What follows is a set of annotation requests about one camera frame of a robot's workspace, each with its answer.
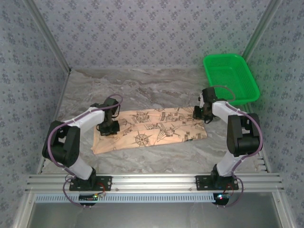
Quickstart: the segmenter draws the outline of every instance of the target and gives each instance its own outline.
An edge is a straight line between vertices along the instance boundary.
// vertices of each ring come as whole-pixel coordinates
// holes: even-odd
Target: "beige cloth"
[[[94,129],[93,153],[136,148],[207,137],[203,121],[192,119],[193,107],[120,112],[120,132],[101,136]]]

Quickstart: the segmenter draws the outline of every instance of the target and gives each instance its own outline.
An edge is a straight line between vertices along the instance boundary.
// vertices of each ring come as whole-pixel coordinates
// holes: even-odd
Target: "green plastic basket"
[[[231,89],[236,100],[232,105],[244,105],[260,97],[257,84],[242,56],[237,54],[209,55],[204,58],[204,67],[210,85]],[[224,88],[215,88],[218,98],[231,100],[233,96]]]

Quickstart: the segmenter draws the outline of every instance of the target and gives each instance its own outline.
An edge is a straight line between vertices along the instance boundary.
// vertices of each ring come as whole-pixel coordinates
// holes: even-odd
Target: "wallpaper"
[[[259,114],[273,172],[280,172],[304,227],[304,3],[285,0],[249,60],[261,97]]]
[[[37,170],[66,74],[22,0],[0,1],[0,227]]]
[[[34,0],[70,67],[197,66],[244,50],[269,0]]]

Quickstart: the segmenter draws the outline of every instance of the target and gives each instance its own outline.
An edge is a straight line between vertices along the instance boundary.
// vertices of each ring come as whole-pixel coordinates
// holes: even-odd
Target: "enclosure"
[[[301,1],[0,5],[1,227],[304,227]],[[95,154],[89,129],[80,156],[97,175],[113,178],[111,191],[96,209],[65,199],[66,171],[42,157],[51,122],[111,94],[123,96],[122,113],[194,107],[210,86],[203,59],[229,53],[244,58],[258,86],[259,98],[237,108],[258,114],[264,138],[263,149],[236,170],[245,186],[238,204],[217,209],[207,199],[222,191],[196,190],[195,177],[209,175],[228,150],[227,124],[218,118],[202,125],[206,138],[147,147],[135,141],[131,149]],[[240,195],[236,190],[232,200]]]

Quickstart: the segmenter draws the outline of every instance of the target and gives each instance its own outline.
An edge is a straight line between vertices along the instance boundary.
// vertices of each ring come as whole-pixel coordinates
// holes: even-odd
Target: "marble surface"
[[[198,105],[201,90],[208,86],[203,69],[72,70],[58,120],[84,112],[117,93],[124,96],[122,111]],[[225,123],[215,119],[205,125],[207,139],[176,144],[123,149],[94,155],[93,129],[81,136],[82,158],[97,173],[210,172],[227,151]],[[254,172],[257,158],[243,162],[238,171]],[[62,173],[49,160],[43,173]]]

